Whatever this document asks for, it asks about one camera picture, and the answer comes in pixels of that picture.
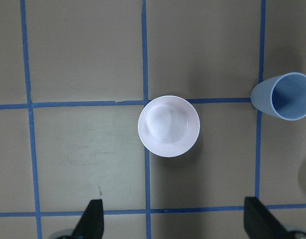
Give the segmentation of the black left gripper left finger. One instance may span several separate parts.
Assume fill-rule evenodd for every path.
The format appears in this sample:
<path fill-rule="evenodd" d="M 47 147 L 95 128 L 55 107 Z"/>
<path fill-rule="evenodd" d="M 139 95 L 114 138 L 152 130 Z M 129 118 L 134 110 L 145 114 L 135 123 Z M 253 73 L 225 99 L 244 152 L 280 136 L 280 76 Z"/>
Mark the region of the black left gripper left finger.
<path fill-rule="evenodd" d="M 71 232 L 62 230 L 50 239 L 102 239 L 104 235 L 104 213 L 102 199 L 90 200 L 83 215 Z"/>

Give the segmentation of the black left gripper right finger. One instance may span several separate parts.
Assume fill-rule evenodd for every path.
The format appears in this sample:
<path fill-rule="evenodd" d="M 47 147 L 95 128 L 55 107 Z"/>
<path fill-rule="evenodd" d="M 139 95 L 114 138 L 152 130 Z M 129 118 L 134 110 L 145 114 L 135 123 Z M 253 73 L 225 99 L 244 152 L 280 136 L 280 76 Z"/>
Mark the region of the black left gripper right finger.
<path fill-rule="evenodd" d="M 243 227 L 250 239 L 306 239 L 306 232 L 285 228 L 256 197 L 244 198 Z"/>

